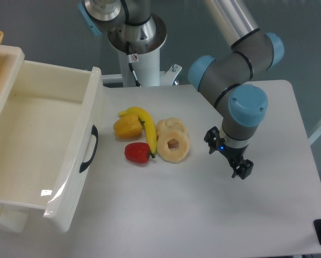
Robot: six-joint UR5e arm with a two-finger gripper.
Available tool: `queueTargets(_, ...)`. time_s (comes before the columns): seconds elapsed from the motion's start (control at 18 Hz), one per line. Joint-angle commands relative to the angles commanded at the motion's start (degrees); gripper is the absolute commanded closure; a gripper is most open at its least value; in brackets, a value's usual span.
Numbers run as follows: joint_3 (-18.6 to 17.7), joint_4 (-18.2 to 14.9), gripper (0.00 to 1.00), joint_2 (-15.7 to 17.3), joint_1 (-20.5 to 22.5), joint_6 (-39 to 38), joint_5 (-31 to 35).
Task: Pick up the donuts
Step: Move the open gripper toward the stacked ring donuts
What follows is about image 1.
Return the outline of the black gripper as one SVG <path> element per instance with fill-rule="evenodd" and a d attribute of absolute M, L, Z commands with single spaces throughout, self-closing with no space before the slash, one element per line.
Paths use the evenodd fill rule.
<path fill-rule="evenodd" d="M 244 159 L 244 152 L 248 147 L 248 140 L 235 140 L 227 134 L 223 134 L 221 137 L 219 129 L 214 126 L 207 131 L 204 141 L 209 146 L 209 154 L 218 151 L 228 160 L 233 169 L 232 178 L 240 177 L 244 180 L 251 174 L 254 163 Z"/>

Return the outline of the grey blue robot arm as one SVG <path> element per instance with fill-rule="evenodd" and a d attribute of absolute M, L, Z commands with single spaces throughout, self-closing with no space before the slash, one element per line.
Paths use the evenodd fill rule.
<path fill-rule="evenodd" d="M 221 127 L 208 130 L 204 137 L 210 152 L 220 152 L 233 176 L 245 179 L 253 162 L 244 159 L 244 152 L 268 107 L 265 92 L 249 81 L 282 59 L 284 45 L 276 34 L 260 31 L 242 1 L 206 1 L 206 6 L 231 54 L 221 60 L 198 58 L 189 68 L 188 80 L 223 118 Z M 81 1 L 78 9 L 93 34 L 108 34 L 119 55 L 125 87 L 159 86 L 165 80 L 160 48 L 167 30 L 151 12 L 150 1 Z"/>

